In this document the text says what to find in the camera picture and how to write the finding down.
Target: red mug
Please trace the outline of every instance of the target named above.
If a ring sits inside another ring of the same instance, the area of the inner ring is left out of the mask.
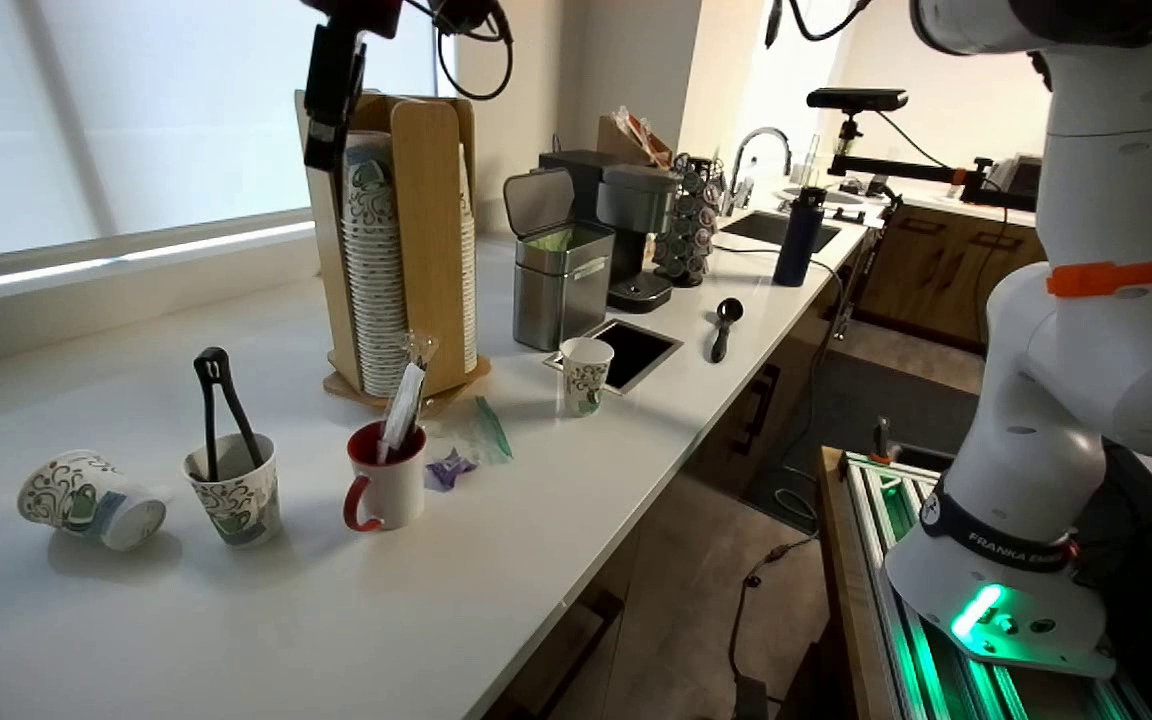
[[[403,527],[425,512],[425,429],[408,429],[403,445],[381,466],[385,420],[348,436],[353,485],[343,491],[343,523],[358,532]]]

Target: window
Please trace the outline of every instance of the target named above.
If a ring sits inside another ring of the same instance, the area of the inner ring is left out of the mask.
[[[0,0],[0,257],[93,257],[120,238],[310,218],[300,0]],[[403,14],[368,83],[437,93]]]

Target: orange stripe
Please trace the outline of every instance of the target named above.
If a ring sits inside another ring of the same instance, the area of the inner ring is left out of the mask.
[[[1152,263],[1061,263],[1049,276],[1049,293],[1065,300],[1111,297],[1141,286],[1152,286]]]

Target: cup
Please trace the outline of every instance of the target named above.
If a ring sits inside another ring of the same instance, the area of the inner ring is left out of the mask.
[[[615,350],[595,338],[573,338],[559,344],[559,416],[590,416],[605,403],[611,359]]]
[[[240,434],[216,436],[216,481],[209,475],[209,448],[189,454],[183,473],[226,545],[259,545],[286,527],[267,436],[256,434],[256,461]]]
[[[353,485],[343,523],[358,532],[403,527],[425,512],[425,429],[411,426],[403,448],[381,466],[385,420],[348,436]]]
[[[170,503],[134,491],[134,481],[113,461],[78,448],[52,458],[20,485],[17,512],[113,554],[134,554],[159,532]]]

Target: kitchen counter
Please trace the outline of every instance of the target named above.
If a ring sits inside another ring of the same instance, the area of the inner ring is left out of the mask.
[[[343,440],[374,412],[325,394],[318,281],[0,359],[0,717],[482,717],[860,238],[845,228],[805,289],[770,286],[770,246],[722,238],[709,286],[629,315],[681,350],[583,420],[552,416],[548,359],[510,338],[512,246],[482,246],[493,378],[466,395],[488,395],[512,461],[381,537],[340,523]],[[709,366],[724,297],[745,319]],[[226,548],[183,481],[204,344],[230,350],[277,440],[286,537],[265,548]],[[24,475],[66,448],[98,448],[170,500],[146,554],[17,517]]]

